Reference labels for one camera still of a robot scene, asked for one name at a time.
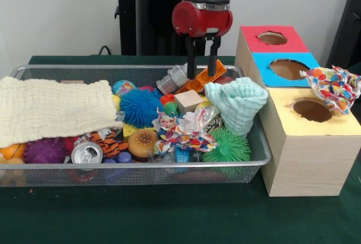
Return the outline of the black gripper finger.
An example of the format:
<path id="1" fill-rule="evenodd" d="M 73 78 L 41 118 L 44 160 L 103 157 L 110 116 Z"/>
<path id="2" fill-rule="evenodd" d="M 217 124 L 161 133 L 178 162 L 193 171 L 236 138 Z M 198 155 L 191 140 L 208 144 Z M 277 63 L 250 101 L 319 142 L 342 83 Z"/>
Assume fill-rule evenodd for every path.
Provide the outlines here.
<path id="1" fill-rule="evenodd" d="M 195 63 L 195 40 L 192 37 L 186 37 L 187 50 L 187 77 L 193 80 L 196 76 L 197 65 Z"/>
<path id="2" fill-rule="evenodd" d="M 214 37 L 210 47 L 209 63 L 208 63 L 208 76 L 213 77 L 217 70 L 217 53 L 221 46 L 221 37 Z"/>

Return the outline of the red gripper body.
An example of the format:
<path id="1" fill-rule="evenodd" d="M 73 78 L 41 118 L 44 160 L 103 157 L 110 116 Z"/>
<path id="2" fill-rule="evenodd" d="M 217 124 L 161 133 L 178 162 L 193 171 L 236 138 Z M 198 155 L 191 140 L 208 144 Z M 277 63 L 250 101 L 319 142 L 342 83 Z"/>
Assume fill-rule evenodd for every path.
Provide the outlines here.
<path id="1" fill-rule="evenodd" d="M 222 37 L 230 30 L 233 15 L 228 5 L 181 1 L 174 7 L 171 19 L 179 35 Z"/>

